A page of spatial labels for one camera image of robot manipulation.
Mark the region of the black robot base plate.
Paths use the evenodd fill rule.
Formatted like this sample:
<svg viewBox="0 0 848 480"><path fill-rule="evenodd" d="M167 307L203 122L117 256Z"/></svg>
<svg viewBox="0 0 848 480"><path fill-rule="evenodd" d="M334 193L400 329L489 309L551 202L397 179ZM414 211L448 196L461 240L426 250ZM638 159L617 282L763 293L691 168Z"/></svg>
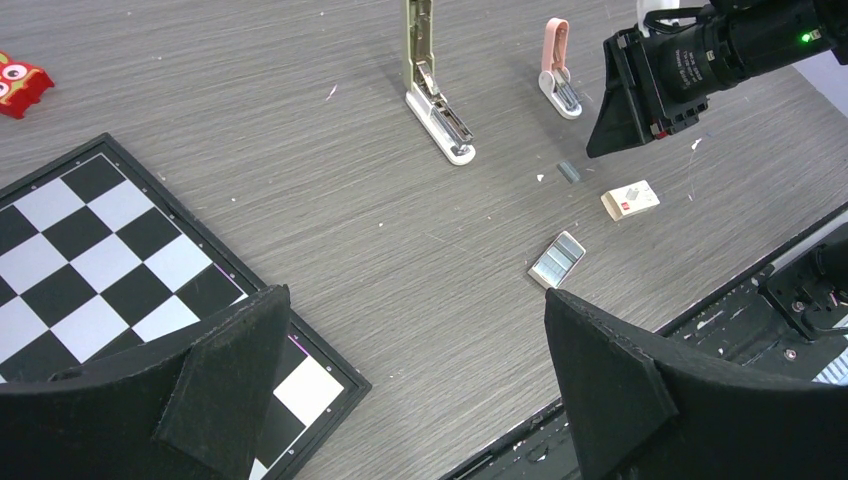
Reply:
<svg viewBox="0 0 848 480"><path fill-rule="evenodd" d="M816 221L657 332L743 367L847 390L847 210ZM560 398L450 472L585 479Z"/></svg>

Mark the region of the white staple box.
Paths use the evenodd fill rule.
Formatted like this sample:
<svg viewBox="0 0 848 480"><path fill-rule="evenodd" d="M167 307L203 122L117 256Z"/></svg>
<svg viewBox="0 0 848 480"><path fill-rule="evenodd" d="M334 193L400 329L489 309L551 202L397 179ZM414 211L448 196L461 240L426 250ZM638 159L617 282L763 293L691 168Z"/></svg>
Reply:
<svg viewBox="0 0 848 480"><path fill-rule="evenodd" d="M646 180L609 190L601 195L600 200L615 222L660 205L657 194Z"/></svg>

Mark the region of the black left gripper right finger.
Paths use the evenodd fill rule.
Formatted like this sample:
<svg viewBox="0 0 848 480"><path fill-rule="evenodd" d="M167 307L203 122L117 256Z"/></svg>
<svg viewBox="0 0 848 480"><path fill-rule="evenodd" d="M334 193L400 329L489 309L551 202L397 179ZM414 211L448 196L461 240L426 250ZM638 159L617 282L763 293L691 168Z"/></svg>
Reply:
<svg viewBox="0 0 848 480"><path fill-rule="evenodd" d="M585 479L843 479L847 390L766 373L564 290L544 325Z"/></svg>

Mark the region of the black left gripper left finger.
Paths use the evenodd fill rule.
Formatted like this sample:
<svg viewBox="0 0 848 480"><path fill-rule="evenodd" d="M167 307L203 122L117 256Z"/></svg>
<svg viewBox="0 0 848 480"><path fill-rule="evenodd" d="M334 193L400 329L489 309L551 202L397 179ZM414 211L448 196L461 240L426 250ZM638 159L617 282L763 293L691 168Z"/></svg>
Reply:
<svg viewBox="0 0 848 480"><path fill-rule="evenodd" d="M272 285L153 341L1 388L5 479L245 479L290 323Z"/></svg>

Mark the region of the staple tray with staples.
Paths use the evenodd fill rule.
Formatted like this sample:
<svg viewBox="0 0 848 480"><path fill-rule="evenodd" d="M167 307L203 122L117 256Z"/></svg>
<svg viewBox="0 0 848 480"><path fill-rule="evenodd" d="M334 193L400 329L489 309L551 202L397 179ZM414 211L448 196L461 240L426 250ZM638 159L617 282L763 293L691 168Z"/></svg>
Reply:
<svg viewBox="0 0 848 480"><path fill-rule="evenodd" d="M586 249L562 231L532 264L528 275L545 289L559 289L585 254Z"/></svg>

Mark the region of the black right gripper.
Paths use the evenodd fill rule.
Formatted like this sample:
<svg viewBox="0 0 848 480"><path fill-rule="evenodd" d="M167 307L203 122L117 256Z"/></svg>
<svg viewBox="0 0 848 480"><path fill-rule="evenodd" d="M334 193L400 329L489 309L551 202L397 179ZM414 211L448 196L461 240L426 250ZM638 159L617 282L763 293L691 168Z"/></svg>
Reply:
<svg viewBox="0 0 848 480"><path fill-rule="evenodd" d="M599 158L696 123L709 95L830 51L847 62L844 1L711 1L658 9L603 42L605 91L586 153Z"/></svg>

